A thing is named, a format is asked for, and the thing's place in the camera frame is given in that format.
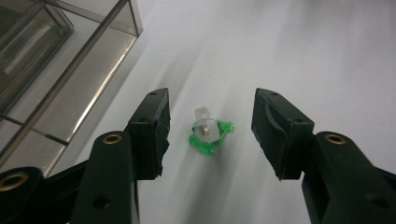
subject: clear acrylic container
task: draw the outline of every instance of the clear acrylic container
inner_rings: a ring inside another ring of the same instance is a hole
[[[8,12],[0,10],[2,18],[9,18],[0,25],[0,94],[11,88],[9,83],[23,80],[17,76],[27,81],[12,89],[15,93],[0,107],[0,133],[7,133],[0,141],[0,171],[35,166],[48,175],[116,75],[142,25],[136,2],[130,0],[18,1],[13,9],[20,14],[10,13],[10,6]],[[4,2],[17,1],[1,1],[0,7]],[[23,51],[29,44],[33,46]],[[4,48],[26,53],[14,63],[16,75],[9,80],[3,77],[10,67],[7,57],[1,58]],[[30,72],[23,64],[30,64]]]

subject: white surface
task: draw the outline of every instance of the white surface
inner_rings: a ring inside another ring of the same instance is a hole
[[[396,2],[140,0],[134,69],[94,138],[122,130],[146,93],[170,90],[163,176],[139,183],[141,223],[309,223],[301,181],[277,181],[250,130],[254,91],[277,91],[396,173]],[[188,145],[194,109],[231,120],[207,157]]]

